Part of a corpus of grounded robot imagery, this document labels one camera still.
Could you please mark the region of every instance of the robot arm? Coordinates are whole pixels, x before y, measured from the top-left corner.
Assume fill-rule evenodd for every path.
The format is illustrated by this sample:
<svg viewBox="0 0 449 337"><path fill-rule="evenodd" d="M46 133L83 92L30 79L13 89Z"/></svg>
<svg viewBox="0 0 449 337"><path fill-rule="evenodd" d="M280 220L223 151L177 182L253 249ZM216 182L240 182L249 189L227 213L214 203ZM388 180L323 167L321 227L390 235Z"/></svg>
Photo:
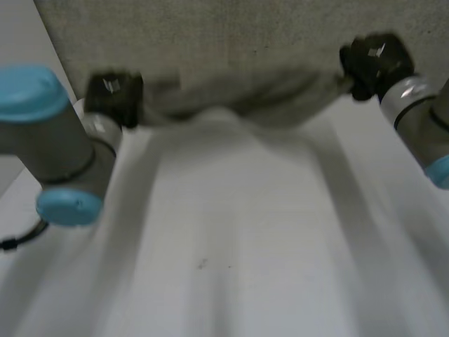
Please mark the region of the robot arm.
<svg viewBox="0 0 449 337"><path fill-rule="evenodd" d="M408 77L380 107L429 179L449 189L449 81L437 94L422 77Z"/></svg>
<svg viewBox="0 0 449 337"><path fill-rule="evenodd" d="M58 225L88 225L100 213L121 128L101 114L79 120L49 69L0 71L0 149L40 182L38 214Z"/></svg>
<svg viewBox="0 0 449 337"><path fill-rule="evenodd" d="M438 94L415 68L394 34L371 34L340 49L351 94L364 101L376 95L380 107L435 186L449 190L449 84Z"/></svg>

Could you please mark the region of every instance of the white table surface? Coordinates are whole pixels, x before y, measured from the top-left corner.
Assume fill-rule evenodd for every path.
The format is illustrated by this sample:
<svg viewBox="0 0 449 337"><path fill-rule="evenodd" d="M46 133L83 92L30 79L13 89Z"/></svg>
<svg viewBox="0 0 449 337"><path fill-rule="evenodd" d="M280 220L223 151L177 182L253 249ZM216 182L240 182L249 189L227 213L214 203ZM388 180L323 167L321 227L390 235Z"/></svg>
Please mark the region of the white table surface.
<svg viewBox="0 0 449 337"><path fill-rule="evenodd" d="M23 171L1 236L38 191ZM127 133L95 227L0 255L1 336L449 336L446 193L375 102Z"/></svg>

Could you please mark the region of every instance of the towel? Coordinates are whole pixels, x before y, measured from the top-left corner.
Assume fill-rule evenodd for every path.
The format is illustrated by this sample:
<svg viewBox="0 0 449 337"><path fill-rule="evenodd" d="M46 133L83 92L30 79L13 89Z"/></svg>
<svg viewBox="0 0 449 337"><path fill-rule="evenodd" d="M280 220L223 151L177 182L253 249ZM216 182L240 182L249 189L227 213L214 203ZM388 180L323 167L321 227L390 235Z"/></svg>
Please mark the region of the towel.
<svg viewBox="0 0 449 337"><path fill-rule="evenodd" d="M350 92L353 83L307 65L227 70L185 88L177 76L147 79L140 118L145 125L168 126L221 106L262 128L295 128Z"/></svg>

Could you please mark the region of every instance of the cable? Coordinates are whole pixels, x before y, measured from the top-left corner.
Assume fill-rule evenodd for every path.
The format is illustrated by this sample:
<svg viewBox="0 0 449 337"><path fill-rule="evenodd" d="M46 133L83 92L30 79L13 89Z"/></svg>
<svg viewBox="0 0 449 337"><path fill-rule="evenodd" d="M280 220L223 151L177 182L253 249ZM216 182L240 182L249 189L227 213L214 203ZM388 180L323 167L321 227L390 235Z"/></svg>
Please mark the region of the cable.
<svg viewBox="0 0 449 337"><path fill-rule="evenodd" d="M36 239L48 228L48 223L44 220L39 220L37 224L27 233L21 237L11 237L8 239L3 239L0 242L0 250L12 251L16 250L20 245Z"/></svg>

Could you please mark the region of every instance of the gray robot arm segment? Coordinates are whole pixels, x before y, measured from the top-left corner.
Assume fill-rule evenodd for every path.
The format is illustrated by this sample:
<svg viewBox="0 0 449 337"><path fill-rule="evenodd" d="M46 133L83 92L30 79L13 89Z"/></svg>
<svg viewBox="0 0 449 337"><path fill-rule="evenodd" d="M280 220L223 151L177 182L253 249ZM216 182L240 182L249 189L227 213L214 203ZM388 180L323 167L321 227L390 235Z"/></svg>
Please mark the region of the gray robot arm segment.
<svg viewBox="0 0 449 337"><path fill-rule="evenodd" d="M426 175L439 188L449 188L449 85L440 93L422 77L392 86L380 105Z"/></svg>

